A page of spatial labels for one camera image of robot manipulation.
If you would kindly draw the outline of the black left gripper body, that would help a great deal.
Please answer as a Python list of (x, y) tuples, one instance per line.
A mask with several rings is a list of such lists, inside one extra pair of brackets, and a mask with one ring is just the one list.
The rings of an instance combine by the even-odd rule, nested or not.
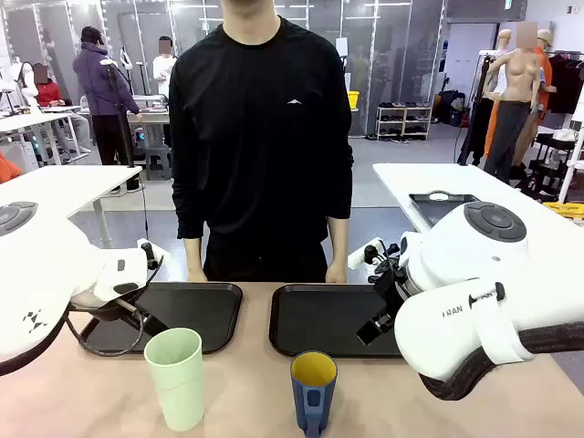
[(144, 331), (150, 338), (154, 338), (169, 329), (169, 326), (159, 315), (169, 303), (170, 295), (160, 291), (145, 291), (136, 298), (135, 304), (142, 314)]

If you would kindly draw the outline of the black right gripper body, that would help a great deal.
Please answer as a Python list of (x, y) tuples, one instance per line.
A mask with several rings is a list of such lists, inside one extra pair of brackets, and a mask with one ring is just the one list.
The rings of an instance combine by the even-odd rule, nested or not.
[(388, 269), (379, 275), (373, 287), (385, 303), (383, 314), (390, 318), (395, 318), (403, 303), (408, 299), (407, 293), (402, 289), (398, 275), (394, 270)]

